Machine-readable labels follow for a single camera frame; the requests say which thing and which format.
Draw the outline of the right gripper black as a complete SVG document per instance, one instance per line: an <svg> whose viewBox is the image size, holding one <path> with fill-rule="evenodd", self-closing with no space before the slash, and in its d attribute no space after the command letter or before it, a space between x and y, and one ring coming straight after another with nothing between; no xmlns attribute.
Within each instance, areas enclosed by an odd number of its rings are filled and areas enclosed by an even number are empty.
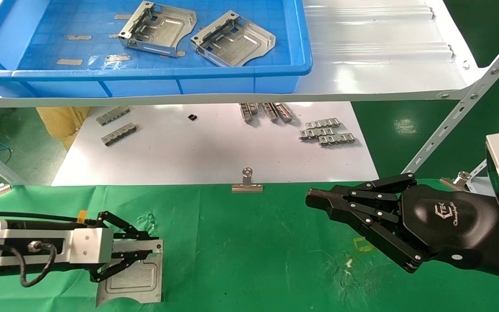
<svg viewBox="0 0 499 312"><path fill-rule="evenodd" d="M436 260L499 276L497 199L416 185L408 172L330 190L309 189L306 204L351 227L410 274Z"/></svg>

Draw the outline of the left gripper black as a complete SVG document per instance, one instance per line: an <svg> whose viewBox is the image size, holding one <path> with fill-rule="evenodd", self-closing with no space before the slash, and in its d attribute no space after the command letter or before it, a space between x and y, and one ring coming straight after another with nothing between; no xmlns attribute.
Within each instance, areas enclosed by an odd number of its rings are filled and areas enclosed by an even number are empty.
<svg viewBox="0 0 499 312"><path fill-rule="evenodd" d="M121 231L113 233L113 230L103 227L105 222ZM24 259L26 274L40 274L43 270L89 269L90 281L100 283L153 253L152 250L112 253L113 239L160 239L109 211L98 213L97 227L74 222L0 219L0 276L20 274L20 258L12 253L14 248ZM117 259L120 260L117 264L107 264ZM105 264L106 269L97 270Z"/></svg>

